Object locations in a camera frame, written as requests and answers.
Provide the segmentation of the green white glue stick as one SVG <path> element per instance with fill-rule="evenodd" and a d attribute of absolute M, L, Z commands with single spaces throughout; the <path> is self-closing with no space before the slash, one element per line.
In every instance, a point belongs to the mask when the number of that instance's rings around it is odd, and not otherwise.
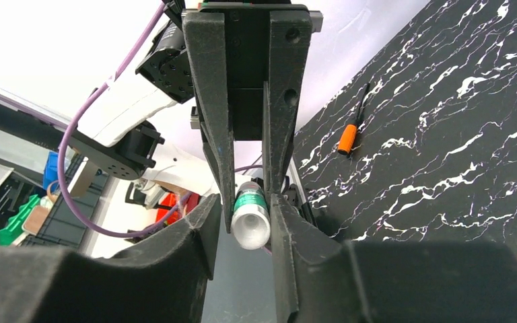
<path fill-rule="evenodd" d="M 271 237 L 271 225 L 265 195 L 256 182 L 240 186 L 231 220 L 231 234 L 245 250 L 264 247 Z"/>

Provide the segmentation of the orange handled screwdriver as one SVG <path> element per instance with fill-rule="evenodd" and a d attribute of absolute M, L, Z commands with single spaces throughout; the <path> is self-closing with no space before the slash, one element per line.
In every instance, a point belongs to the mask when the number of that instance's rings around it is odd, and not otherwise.
<path fill-rule="evenodd" d="M 371 84 L 370 82 L 367 82 L 367 84 L 365 84 L 364 86 L 363 94 L 361 95 L 361 98 L 358 102 L 355 117 L 352 119 L 351 122 L 347 124 L 347 126 L 343 130 L 339 144 L 337 146 L 337 152 L 341 155 L 349 155 L 353 149 L 358 128 L 362 122 L 362 114 L 365 109 L 366 98 L 370 92 L 370 88 Z"/>

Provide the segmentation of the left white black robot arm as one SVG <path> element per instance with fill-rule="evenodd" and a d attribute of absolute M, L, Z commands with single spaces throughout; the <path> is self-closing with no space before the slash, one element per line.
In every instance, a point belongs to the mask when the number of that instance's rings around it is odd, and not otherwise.
<path fill-rule="evenodd" d="M 280 193 L 291 153 L 306 57 L 323 16 L 289 1 L 204 1 L 195 9 L 170 2 L 170 21 L 136 73 L 156 87 L 155 102 L 103 104 L 85 130 L 65 134 L 25 112 L 0 106 L 0 130 L 22 139 L 50 139 L 88 156 L 123 180 L 168 182 L 220 194 L 228 231 L 240 208 L 234 141 L 263 144 L 264 192 Z M 195 100 L 206 159 L 166 143 L 149 118 Z"/>

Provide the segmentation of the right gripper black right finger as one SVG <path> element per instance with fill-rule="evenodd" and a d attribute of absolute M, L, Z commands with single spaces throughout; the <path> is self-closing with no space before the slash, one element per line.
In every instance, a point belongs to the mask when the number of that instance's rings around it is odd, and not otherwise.
<path fill-rule="evenodd" d="M 270 198 L 278 322 L 517 322 L 517 256 L 493 242 L 339 243 Z"/>

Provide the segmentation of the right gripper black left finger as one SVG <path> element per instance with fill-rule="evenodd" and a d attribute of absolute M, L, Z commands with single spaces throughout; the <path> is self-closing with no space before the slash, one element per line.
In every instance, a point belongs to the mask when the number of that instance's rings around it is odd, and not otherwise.
<path fill-rule="evenodd" d="M 0 322 L 200 322 L 221 198 L 111 258 L 0 246 Z"/>

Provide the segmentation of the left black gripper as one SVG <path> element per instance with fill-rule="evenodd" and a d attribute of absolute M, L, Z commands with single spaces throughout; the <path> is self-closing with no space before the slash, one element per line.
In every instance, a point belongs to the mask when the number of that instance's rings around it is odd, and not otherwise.
<path fill-rule="evenodd" d="M 323 15 L 289 1 L 210 1 L 182 15 L 203 150 L 231 232 L 234 141 L 263 141 L 265 196 L 281 192 L 302 80 Z"/>

